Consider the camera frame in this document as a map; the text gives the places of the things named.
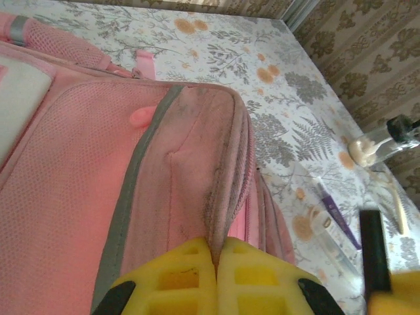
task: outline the table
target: table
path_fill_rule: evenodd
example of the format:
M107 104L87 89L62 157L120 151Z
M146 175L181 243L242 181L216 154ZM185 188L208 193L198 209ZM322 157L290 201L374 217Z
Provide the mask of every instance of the table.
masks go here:
M357 209L379 205L390 269L420 268L418 210L398 186L411 228L401 237L391 194L347 154L347 143L361 130L283 22L50 0L3 0L0 10L84 37L129 69L137 49L154 53L157 79L237 90L251 114L257 159L290 229L297 264L319 277L347 314L362 313L361 288L349 288L302 219L322 207L312 177L322 178L353 231Z

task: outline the pink mesh fabric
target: pink mesh fabric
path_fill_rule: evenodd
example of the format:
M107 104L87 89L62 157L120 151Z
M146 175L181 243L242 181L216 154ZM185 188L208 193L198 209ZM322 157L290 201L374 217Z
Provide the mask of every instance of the pink mesh fabric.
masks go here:
M34 19L26 22L24 39L27 48L74 61L84 67L105 70L111 61L109 56L86 40Z
M166 90L81 84L42 117L0 187L0 314L89 313L123 176L145 130L130 116Z

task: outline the pink backpack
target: pink backpack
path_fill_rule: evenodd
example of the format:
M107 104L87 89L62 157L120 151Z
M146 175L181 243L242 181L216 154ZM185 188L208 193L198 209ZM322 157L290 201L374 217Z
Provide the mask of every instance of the pink backpack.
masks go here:
M133 78L23 16L0 39L0 314L89 314L198 236L215 264L227 235L294 263L238 93Z

